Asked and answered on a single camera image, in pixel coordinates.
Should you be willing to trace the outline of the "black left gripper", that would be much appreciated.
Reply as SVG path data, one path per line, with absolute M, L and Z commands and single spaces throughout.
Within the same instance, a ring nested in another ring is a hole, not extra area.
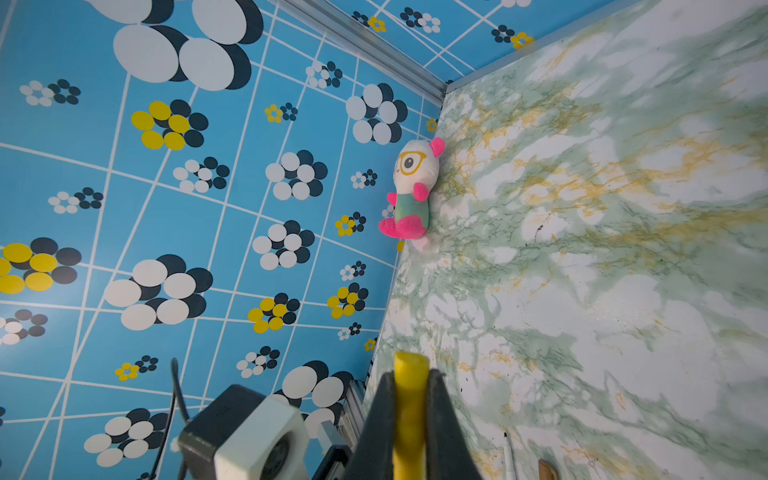
M 318 427 L 318 439 L 324 449 L 323 460 L 312 480 L 341 480 L 352 457 L 352 450 L 338 428 L 330 421 Z

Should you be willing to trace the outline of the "yellow pen cap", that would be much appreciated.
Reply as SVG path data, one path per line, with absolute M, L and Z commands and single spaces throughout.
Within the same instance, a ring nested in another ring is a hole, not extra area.
M 429 359 L 397 352 L 394 356 L 395 438 L 393 478 L 423 479 L 425 475 L 426 399 Z

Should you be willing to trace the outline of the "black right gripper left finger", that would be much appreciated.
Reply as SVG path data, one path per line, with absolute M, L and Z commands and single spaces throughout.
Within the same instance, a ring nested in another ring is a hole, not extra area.
M 344 480 L 393 480 L 396 427 L 396 383 L 393 372 L 382 375 L 361 437 L 345 466 Z

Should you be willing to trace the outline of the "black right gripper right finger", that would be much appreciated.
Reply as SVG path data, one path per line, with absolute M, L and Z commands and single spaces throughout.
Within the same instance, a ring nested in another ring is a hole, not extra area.
M 427 380 L 426 478 L 480 480 L 443 377 L 431 369 Z

